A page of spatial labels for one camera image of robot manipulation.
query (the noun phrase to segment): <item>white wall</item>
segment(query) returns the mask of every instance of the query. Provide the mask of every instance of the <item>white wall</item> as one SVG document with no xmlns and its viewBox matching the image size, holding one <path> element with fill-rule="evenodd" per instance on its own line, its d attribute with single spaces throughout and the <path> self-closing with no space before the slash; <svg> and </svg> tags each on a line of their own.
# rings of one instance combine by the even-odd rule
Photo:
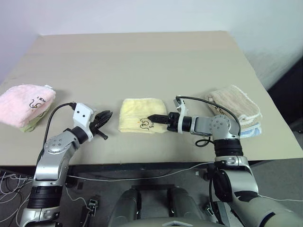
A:
<svg viewBox="0 0 303 227">
<path fill-rule="evenodd" d="M 226 30 L 265 88 L 303 53 L 302 0 L 0 0 L 0 82 L 37 35 Z"/>
</svg>

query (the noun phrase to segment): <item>pink towel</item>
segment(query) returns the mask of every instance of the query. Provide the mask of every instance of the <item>pink towel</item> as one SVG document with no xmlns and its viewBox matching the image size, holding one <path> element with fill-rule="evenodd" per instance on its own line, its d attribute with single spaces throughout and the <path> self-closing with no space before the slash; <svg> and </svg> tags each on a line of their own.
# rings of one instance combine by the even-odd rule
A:
<svg viewBox="0 0 303 227">
<path fill-rule="evenodd" d="M 22 128 L 42 114 L 55 99 L 50 88 L 23 84 L 0 96 L 0 122 Z"/>
</svg>

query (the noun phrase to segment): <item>beige table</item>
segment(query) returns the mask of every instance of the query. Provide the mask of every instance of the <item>beige table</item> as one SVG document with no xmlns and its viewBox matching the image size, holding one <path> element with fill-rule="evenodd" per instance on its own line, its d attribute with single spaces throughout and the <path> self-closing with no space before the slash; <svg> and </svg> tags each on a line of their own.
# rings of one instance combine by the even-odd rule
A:
<svg viewBox="0 0 303 227">
<path fill-rule="evenodd" d="M 214 148 L 197 148 L 198 136 L 120 133 L 118 117 L 125 98 L 154 97 L 175 111 L 175 95 L 203 97 L 235 84 L 260 107 L 262 135 L 242 139 L 249 160 L 303 157 L 292 132 L 245 56 L 226 32 L 51 35 L 36 40 L 0 86 L 0 92 L 23 83 L 48 84 L 57 91 L 55 106 L 84 102 L 114 111 L 102 131 L 76 152 L 71 164 L 205 162 Z M 190 115 L 211 116 L 208 107 L 187 101 Z M 49 136 L 72 127 L 72 110 L 59 110 Z M 34 165 L 49 114 L 30 133 L 0 125 L 0 166 Z"/>
</svg>

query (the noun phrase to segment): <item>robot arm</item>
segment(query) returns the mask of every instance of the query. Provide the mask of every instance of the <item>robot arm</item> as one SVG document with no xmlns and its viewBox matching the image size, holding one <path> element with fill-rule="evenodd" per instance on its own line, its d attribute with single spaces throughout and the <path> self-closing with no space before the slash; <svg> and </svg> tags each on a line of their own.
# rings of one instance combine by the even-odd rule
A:
<svg viewBox="0 0 303 227">
<path fill-rule="evenodd" d="M 94 109 L 78 103 L 73 116 L 74 128 L 66 129 L 45 143 L 43 155 L 37 163 L 29 202 L 22 213 L 21 227 L 33 224 L 47 227 L 62 226 L 53 220 L 60 215 L 60 199 L 69 161 L 80 144 L 87 140 L 91 141 L 94 135 L 98 134 L 107 139 L 107 136 L 98 129 L 111 115 L 110 111 L 96 115 Z"/>
<path fill-rule="evenodd" d="M 148 119 L 167 124 L 169 131 L 212 136 L 215 170 L 211 173 L 215 195 L 230 205 L 245 227 L 303 226 L 302 219 L 278 202 L 258 195 L 258 186 L 248 160 L 243 156 L 239 125 L 226 115 L 215 117 L 184 116 L 183 99 L 176 99 L 179 113 L 152 115 Z"/>
</svg>

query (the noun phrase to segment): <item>tabletop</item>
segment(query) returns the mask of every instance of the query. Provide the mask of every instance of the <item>tabletop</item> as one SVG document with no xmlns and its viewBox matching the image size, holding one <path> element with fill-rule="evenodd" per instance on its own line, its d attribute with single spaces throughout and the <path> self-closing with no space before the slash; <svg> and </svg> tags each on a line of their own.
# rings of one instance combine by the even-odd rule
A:
<svg viewBox="0 0 303 227">
<path fill-rule="evenodd" d="M 195 146 L 199 136 L 173 132 L 121 133 L 120 107 L 125 98 L 159 98 L 175 112 L 176 95 L 204 97 L 235 84 L 260 107 L 260 136 L 241 140 L 249 160 L 303 157 L 291 130 L 251 65 L 227 32 L 48 35 L 39 37 L 0 85 L 2 94 L 20 84 L 50 85 L 51 106 L 82 102 L 113 116 L 102 128 L 108 140 L 96 137 L 82 144 L 70 164 L 207 162 L 214 148 Z M 213 116 L 207 105 L 187 101 L 188 115 Z M 35 165 L 47 119 L 23 133 L 0 124 L 0 166 Z M 56 112 L 49 137 L 71 128 L 73 111 Z"/>
</svg>

